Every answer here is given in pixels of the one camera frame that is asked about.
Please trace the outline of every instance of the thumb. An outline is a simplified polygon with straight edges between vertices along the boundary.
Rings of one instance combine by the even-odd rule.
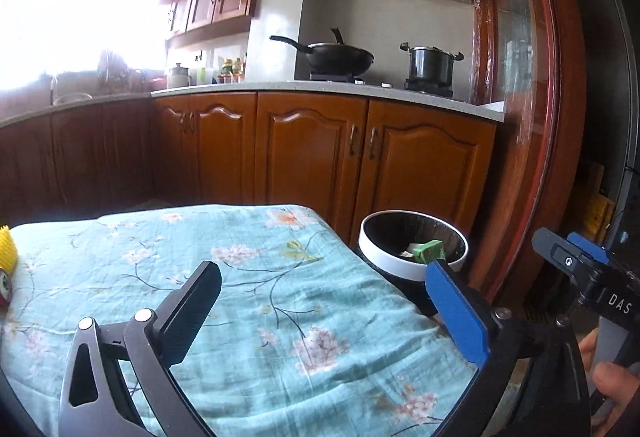
[[[640,379],[623,367],[608,361],[602,361],[596,365],[591,379],[602,394],[622,406],[629,404],[640,387]]]

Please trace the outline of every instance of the black frying pan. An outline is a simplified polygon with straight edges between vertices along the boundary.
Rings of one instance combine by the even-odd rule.
[[[332,29],[337,43],[313,43],[303,45],[286,36],[270,36],[276,42],[288,43],[298,51],[306,54],[311,72],[332,76],[358,76],[373,63],[373,55],[369,51],[344,45],[340,30]]]

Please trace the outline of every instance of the gas stove burner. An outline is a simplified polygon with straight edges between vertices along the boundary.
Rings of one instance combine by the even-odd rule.
[[[427,80],[415,80],[406,79],[404,81],[404,88],[408,91],[419,92],[423,94],[435,94],[436,96],[442,96],[443,98],[452,98],[453,90],[451,87],[438,87],[432,82]]]
[[[350,74],[333,75],[311,73],[309,79],[315,82],[364,83],[363,79],[355,78]]]

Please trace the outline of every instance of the black trash can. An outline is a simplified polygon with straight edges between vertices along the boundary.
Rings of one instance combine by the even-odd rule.
[[[424,287],[426,264],[400,255],[410,243],[442,240],[445,259],[459,271],[469,252],[469,244],[460,231],[445,221],[424,213],[385,210],[370,214],[360,225],[356,254],[398,287],[425,316],[437,310]]]

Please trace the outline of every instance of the blue floral tablecloth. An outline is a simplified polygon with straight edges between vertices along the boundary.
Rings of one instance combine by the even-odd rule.
[[[58,434],[79,319],[155,308],[203,260],[220,266],[223,289],[172,373],[219,436],[428,436],[475,372],[306,208],[172,208],[11,233],[19,262],[0,366],[46,435]],[[123,369],[146,427],[163,435]]]

